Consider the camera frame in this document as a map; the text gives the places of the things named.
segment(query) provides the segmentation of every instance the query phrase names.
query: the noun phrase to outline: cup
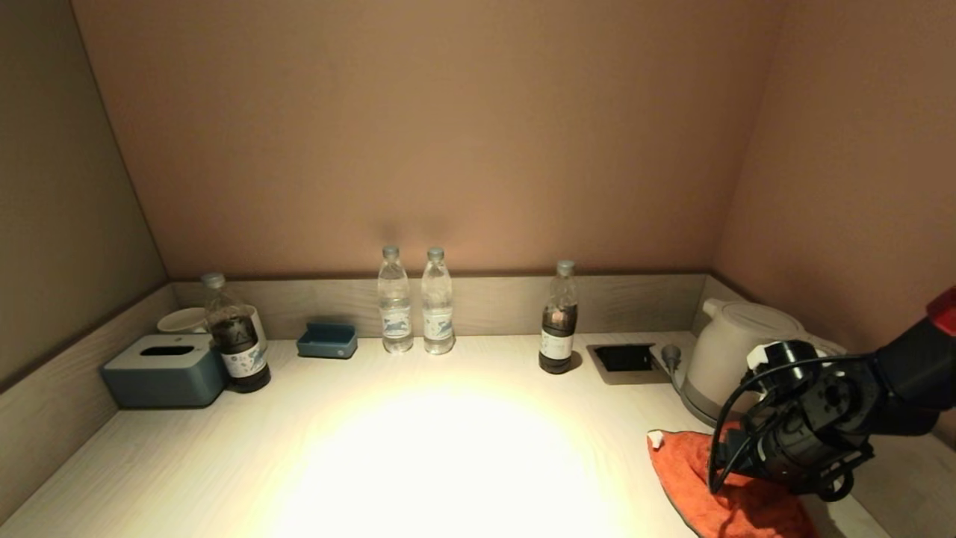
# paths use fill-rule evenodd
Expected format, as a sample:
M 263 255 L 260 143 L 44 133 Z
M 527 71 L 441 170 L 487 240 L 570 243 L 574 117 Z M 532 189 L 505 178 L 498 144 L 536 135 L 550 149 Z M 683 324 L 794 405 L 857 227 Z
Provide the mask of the cup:
M 252 309 L 252 326 L 255 327 L 255 334 L 259 337 L 259 344 L 265 351 L 269 347 L 269 341 L 266 340 L 266 331 L 262 328 L 262 320 L 259 319 L 259 311 L 250 304 Z M 169 334 L 195 334 L 209 332 L 206 327 L 206 309 L 201 307 L 184 308 L 164 316 L 156 328 L 160 332 Z
M 164 316 L 156 328 L 171 334 L 194 334 L 206 330 L 205 308 L 184 308 Z

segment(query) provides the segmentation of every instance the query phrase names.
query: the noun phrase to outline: clear water bottle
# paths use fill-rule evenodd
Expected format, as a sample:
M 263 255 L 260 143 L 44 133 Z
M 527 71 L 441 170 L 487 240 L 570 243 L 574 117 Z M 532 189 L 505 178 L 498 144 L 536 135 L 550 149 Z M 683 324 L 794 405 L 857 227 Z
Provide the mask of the clear water bottle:
M 390 353 L 412 348 L 412 305 L 409 300 L 408 275 L 399 260 L 399 247 L 381 249 L 384 258 L 379 269 L 379 312 L 381 342 Z
M 252 322 L 252 307 L 226 288 L 222 273 L 207 273 L 202 281 L 211 290 L 206 302 L 206 324 L 226 364 L 232 388 L 237 392 L 262 389 L 269 384 L 272 374 Z
M 571 348 L 577 327 L 577 286 L 575 263 L 563 259 L 557 263 L 557 275 L 551 280 L 548 304 L 541 316 L 541 350 L 538 365 L 548 373 L 571 369 Z
M 448 353 L 455 345 L 451 324 L 451 275 L 445 266 L 445 249 L 428 250 L 428 264 L 422 274 L 424 349 L 433 355 Z

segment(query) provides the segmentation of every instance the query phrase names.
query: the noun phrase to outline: wooden desk surface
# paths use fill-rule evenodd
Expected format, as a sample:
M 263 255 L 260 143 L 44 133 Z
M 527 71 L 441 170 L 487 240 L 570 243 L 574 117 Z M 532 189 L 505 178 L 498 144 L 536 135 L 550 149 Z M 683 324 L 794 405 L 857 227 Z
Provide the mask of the wooden desk surface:
M 708 428 L 669 384 L 605 385 L 595 344 L 680 346 L 688 332 L 578 335 L 581 366 L 537 366 L 537 336 L 375 339 L 347 361 L 270 342 L 272 382 L 194 411 L 121 411 L 2 527 L 2 538 L 694 536 L 645 448 Z M 852 498 L 810 502 L 824 536 L 887 536 Z

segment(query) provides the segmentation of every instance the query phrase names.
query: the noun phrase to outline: orange towel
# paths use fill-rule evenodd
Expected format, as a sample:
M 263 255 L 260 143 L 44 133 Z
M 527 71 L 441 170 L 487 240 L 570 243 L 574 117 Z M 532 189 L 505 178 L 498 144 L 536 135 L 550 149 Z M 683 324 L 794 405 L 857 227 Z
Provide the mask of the orange towel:
M 786 487 L 731 474 L 717 495 L 707 490 L 710 439 L 697 432 L 663 432 L 647 450 L 670 502 L 703 538 L 818 538 L 803 504 Z

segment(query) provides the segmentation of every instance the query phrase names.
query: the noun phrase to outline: blue-gray tissue box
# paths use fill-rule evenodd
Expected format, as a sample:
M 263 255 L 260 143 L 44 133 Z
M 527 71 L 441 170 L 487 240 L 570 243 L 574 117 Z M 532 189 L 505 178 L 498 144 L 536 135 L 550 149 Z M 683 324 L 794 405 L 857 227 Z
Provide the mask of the blue-gray tissue box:
M 99 372 L 120 407 L 205 407 L 228 376 L 208 334 L 150 334 Z
M 356 328 L 346 324 L 306 324 L 305 334 L 295 342 L 299 355 L 347 359 L 359 347 Z

